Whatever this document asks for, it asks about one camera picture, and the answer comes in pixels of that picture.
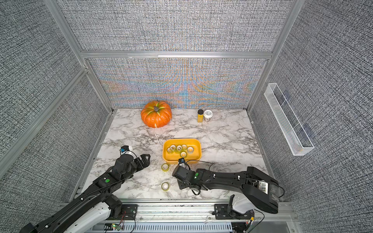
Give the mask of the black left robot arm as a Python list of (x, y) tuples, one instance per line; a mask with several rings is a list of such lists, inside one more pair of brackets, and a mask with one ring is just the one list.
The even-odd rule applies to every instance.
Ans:
[(28, 223), (20, 232), (63, 233), (100, 203), (107, 204), (110, 216), (118, 216), (121, 212), (122, 202), (114, 195), (114, 192), (120, 189), (121, 185), (131, 179), (136, 172), (147, 168), (150, 165), (150, 158), (149, 154), (142, 154), (137, 158), (130, 154), (121, 155), (114, 166), (94, 180), (83, 193), (64, 208), (37, 225)]

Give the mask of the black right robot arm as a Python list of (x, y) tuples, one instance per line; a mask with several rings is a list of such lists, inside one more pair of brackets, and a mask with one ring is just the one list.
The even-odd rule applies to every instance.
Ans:
[(173, 171), (181, 190), (189, 188), (200, 194), (202, 190), (221, 189), (242, 193), (257, 209), (270, 214), (278, 213), (279, 183), (255, 167), (235, 173), (206, 169), (192, 171), (178, 165)]

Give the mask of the yellow plastic storage box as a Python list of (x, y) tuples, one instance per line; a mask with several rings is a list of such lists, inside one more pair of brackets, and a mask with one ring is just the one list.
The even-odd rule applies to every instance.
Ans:
[(202, 157), (202, 147), (201, 143), (195, 139), (195, 138), (176, 138), (176, 139), (169, 139), (167, 140), (163, 145), (163, 159), (168, 164), (177, 164), (178, 159), (182, 158), (180, 156), (180, 153), (177, 153), (176, 151), (173, 152), (173, 154), (167, 153), (167, 148), (169, 148), (171, 145), (175, 145), (176, 147), (178, 145), (187, 145), (187, 147), (192, 146), (194, 148), (193, 154), (187, 154), (187, 156), (184, 158), (186, 161), (191, 160), (200, 160)]

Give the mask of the orange pumpkin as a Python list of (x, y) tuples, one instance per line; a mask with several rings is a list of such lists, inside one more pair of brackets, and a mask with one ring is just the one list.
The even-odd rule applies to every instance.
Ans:
[(141, 111), (143, 123), (151, 128), (166, 126), (172, 117), (171, 107), (164, 101), (149, 102)]

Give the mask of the yellow juice bottle black cap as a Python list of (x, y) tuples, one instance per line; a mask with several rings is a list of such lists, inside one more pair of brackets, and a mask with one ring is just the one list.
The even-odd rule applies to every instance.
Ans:
[(197, 122), (203, 122), (203, 120), (204, 120), (204, 110), (199, 109), (197, 113), (198, 113)]

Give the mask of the small white lidded jar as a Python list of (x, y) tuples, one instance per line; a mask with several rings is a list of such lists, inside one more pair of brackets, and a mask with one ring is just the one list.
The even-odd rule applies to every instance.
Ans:
[(212, 117), (213, 117), (213, 112), (211, 110), (205, 110), (204, 111), (204, 120), (205, 121), (210, 121)]

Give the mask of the front rail base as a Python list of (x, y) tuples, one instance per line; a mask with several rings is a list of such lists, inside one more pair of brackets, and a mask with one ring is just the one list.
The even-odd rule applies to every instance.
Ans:
[(250, 210), (234, 214), (228, 200), (123, 199), (121, 215), (103, 204), (75, 222), (69, 233), (301, 233), (290, 203), (278, 214)]

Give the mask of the clear acrylic wall shelf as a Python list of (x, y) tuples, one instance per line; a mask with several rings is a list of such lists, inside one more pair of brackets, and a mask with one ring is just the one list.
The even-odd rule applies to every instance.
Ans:
[(264, 96), (294, 156), (304, 156), (314, 149), (305, 128), (299, 121), (277, 83), (269, 83)]

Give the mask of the aluminium frame rails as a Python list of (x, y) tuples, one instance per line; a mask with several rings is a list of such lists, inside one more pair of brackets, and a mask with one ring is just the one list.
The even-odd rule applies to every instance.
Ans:
[[(38, 223), (89, 186), (122, 145), (151, 155), (115, 195), (192, 199), (162, 147), (192, 137), (195, 168), (268, 171), (259, 121), (244, 106), (266, 64), (256, 33), (285, 17), (292, 1), (1, 1), (1, 231)], [(171, 121), (151, 128), (141, 111), (164, 101)], [(211, 110), (197, 122), (198, 110)], [(165, 192), (161, 184), (168, 182)]]

